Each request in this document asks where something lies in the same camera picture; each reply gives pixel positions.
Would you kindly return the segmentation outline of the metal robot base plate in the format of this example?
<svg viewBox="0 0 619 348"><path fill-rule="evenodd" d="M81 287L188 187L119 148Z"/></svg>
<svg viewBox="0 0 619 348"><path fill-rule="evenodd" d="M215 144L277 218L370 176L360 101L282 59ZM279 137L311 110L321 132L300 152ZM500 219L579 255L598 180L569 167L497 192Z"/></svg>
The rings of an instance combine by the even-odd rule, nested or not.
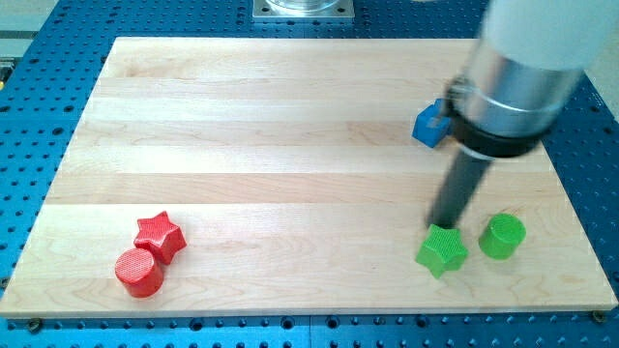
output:
<svg viewBox="0 0 619 348"><path fill-rule="evenodd" d="M353 0L253 0L254 19L354 18Z"/></svg>

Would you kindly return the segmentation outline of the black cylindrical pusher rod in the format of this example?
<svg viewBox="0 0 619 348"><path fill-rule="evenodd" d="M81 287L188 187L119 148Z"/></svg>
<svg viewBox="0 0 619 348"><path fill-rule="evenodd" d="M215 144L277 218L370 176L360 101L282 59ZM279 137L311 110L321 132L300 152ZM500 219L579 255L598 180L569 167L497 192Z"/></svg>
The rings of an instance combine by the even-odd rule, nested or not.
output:
<svg viewBox="0 0 619 348"><path fill-rule="evenodd" d="M492 157L460 147L431 205L427 224L454 228L491 165Z"/></svg>

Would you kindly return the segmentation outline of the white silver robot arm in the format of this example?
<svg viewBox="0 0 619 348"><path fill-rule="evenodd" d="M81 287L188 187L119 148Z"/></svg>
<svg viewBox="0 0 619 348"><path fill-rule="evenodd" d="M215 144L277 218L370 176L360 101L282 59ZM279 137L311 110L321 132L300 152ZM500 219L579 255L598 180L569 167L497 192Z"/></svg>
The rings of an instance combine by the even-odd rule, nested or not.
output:
<svg viewBox="0 0 619 348"><path fill-rule="evenodd" d="M618 23L614 0L492 1L462 73L425 126L460 149L427 222L456 225L496 159L531 151Z"/></svg>

